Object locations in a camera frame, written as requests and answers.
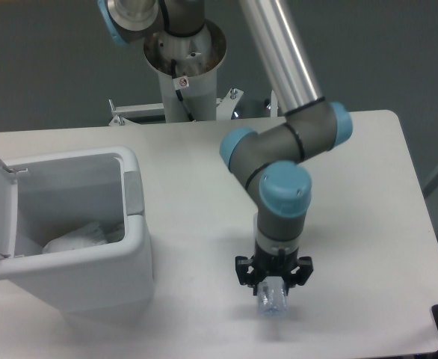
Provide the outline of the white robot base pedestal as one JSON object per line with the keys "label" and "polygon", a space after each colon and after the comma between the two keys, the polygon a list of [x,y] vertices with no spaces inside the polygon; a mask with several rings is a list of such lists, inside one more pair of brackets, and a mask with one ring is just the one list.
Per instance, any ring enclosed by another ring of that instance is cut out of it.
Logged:
{"label": "white robot base pedestal", "polygon": [[216,24],[207,19],[191,37],[152,34],[144,54],[158,75],[168,123],[216,119],[217,71],[226,57],[226,38]]}

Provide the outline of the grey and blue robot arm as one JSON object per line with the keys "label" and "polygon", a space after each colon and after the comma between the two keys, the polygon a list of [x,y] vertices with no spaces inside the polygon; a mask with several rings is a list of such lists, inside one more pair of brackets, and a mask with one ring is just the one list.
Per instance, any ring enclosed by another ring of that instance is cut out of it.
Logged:
{"label": "grey and blue robot arm", "polygon": [[[100,1],[113,40],[144,41],[149,65],[164,81],[164,113],[171,122],[215,116],[215,86],[204,80],[225,57],[221,30],[205,16],[203,1]],[[304,285],[313,271],[299,257],[299,238],[311,202],[312,181],[302,163],[346,142],[351,116],[321,93],[289,7],[284,1],[241,1],[265,72],[285,122],[265,132],[241,127],[220,143],[220,156],[256,204],[252,257],[236,257],[243,286],[258,290],[269,277],[283,291]]]}

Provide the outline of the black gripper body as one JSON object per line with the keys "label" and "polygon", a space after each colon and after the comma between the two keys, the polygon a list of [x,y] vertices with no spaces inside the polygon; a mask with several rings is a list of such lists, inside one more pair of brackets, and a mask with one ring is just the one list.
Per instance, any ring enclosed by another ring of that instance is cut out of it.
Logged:
{"label": "black gripper body", "polygon": [[269,254],[255,244],[251,272],[252,284],[258,286],[266,277],[281,277],[286,286],[301,285],[301,258],[297,256],[299,248],[291,253],[279,248],[274,254]]}

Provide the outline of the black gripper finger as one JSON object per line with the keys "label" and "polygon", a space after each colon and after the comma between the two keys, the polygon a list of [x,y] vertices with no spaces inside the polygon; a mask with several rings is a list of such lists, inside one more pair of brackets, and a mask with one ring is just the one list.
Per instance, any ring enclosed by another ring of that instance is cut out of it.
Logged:
{"label": "black gripper finger", "polygon": [[284,275],[286,294],[296,286],[303,286],[313,273],[313,261],[311,257],[299,257],[296,259],[294,268]]}
{"label": "black gripper finger", "polygon": [[255,270],[254,257],[235,257],[235,272],[238,281],[242,286],[247,286],[253,290],[253,296],[257,296],[258,277]]}

